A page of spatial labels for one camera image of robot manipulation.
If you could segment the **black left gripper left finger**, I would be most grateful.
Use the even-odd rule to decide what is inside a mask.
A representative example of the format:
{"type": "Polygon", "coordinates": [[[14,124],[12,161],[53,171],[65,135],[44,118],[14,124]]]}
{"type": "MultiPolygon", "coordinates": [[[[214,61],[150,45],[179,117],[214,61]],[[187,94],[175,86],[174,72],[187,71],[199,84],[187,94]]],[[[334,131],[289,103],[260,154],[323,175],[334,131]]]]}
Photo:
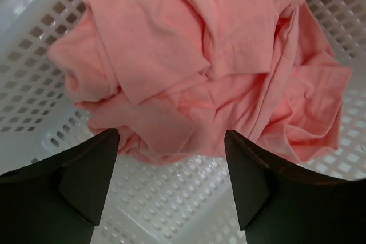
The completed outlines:
{"type": "Polygon", "coordinates": [[[100,224],[119,133],[1,175],[1,243],[90,243],[100,224]]]}

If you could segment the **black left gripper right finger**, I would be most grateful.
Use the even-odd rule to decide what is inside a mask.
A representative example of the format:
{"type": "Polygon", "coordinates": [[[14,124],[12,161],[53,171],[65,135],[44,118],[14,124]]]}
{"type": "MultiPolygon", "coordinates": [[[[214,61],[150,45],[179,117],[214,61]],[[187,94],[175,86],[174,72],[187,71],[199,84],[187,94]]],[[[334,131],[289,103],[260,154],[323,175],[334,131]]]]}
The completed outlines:
{"type": "Polygon", "coordinates": [[[234,130],[225,152],[240,230],[248,243],[364,243],[365,180],[320,174],[234,130]]]}

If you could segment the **salmon pink t-shirt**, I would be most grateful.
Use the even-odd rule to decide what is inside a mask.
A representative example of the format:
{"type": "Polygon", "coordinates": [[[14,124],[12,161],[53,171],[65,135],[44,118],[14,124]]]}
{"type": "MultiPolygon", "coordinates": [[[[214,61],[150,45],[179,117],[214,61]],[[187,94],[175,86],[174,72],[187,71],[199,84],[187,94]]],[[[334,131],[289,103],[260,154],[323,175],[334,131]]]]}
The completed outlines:
{"type": "Polygon", "coordinates": [[[235,130],[292,162],[338,149],[340,65],[305,0],[83,0],[49,59],[97,134],[166,164],[223,157],[235,130]]]}

